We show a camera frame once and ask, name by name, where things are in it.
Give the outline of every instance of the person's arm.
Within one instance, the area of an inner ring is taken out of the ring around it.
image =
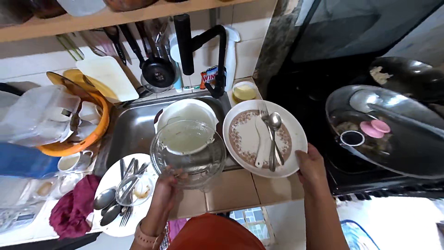
[[[296,154],[305,194],[307,250],[349,250],[330,194],[324,159],[311,144],[308,153],[298,150]]]
[[[173,176],[159,177],[157,180],[150,209],[140,225],[143,234],[157,237],[164,231],[168,216],[176,201],[177,189],[172,186],[176,182]],[[133,241],[130,250],[148,249]]]

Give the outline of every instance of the pink lid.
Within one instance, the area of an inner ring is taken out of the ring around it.
[[[372,120],[371,121],[372,127],[374,127],[376,130],[381,131],[383,133],[390,132],[390,127],[387,125],[387,123],[381,121],[381,120]]]
[[[372,127],[372,124],[369,121],[363,121],[359,124],[359,127],[361,130],[366,133],[368,136],[373,138],[382,138],[384,136],[384,133],[381,131],[376,130],[374,127]]]

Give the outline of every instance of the bracelet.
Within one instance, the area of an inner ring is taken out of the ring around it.
[[[134,234],[134,239],[137,244],[141,245],[144,248],[157,250],[160,247],[160,243],[162,243],[163,238],[165,237],[165,231],[161,232],[159,236],[153,237],[148,236],[142,232],[140,229],[140,225],[142,221],[137,224],[136,233]]]

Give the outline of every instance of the kitchen sink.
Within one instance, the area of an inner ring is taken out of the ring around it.
[[[227,93],[219,99],[211,97],[208,91],[165,97],[154,100],[137,100],[125,108],[113,107],[110,124],[102,137],[94,174],[105,172],[124,156],[134,153],[150,153],[151,141],[155,136],[154,119],[160,110],[171,103],[194,98],[207,103],[216,114],[222,127],[225,115],[231,109]]]

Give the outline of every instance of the person's hand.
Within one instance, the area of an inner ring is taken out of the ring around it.
[[[299,160],[297,175],[304,187],[304,191],[313,194],[324,191],[329,192],[324,158],[319,151],[309,143],[308,153],[296,150],[296,156]]]
[[[177,180],[174,176],[160,176],[154,188],[151,206],[160,211],[171,211],[176,204],[178,189],[174,187]]]

